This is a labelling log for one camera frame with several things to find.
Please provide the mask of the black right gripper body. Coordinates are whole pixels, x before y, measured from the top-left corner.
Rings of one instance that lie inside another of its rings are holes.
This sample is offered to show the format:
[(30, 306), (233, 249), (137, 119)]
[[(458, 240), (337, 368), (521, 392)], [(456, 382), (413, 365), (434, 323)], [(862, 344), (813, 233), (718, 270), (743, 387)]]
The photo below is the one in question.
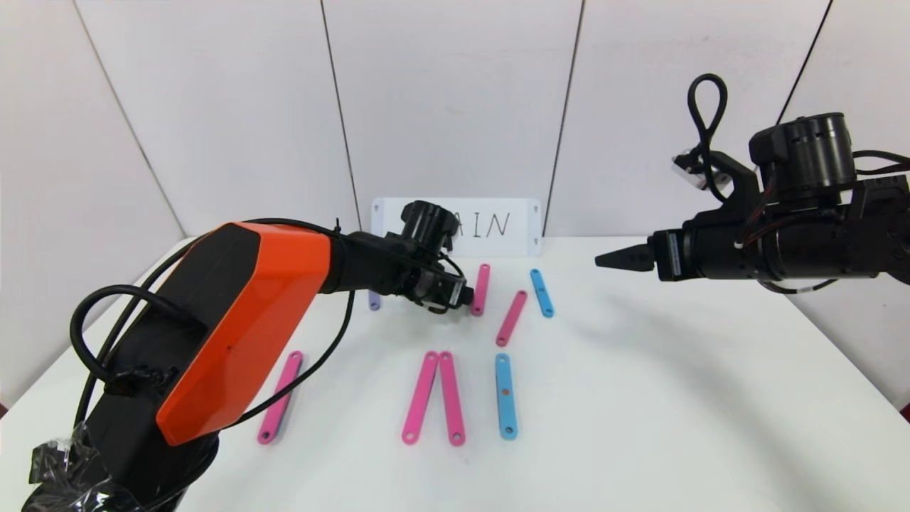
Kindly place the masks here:
[(741, 281), (763, 277), (763, 262), (755, 247), (739, 249), (736, 223), (686, 221), (679, 229), (660, 230), (651, 236), (651, 253), (664, 282), (689, 279)]

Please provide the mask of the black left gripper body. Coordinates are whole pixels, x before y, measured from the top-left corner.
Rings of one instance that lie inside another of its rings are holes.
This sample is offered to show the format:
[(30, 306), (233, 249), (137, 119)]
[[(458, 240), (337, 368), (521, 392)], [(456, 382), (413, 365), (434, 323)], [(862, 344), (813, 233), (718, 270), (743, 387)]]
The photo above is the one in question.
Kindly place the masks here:
[(414, 302), (429, 310), (458, 309), (464, 305), (464, 277), (445, 271), (422, 271), (414, 285)]

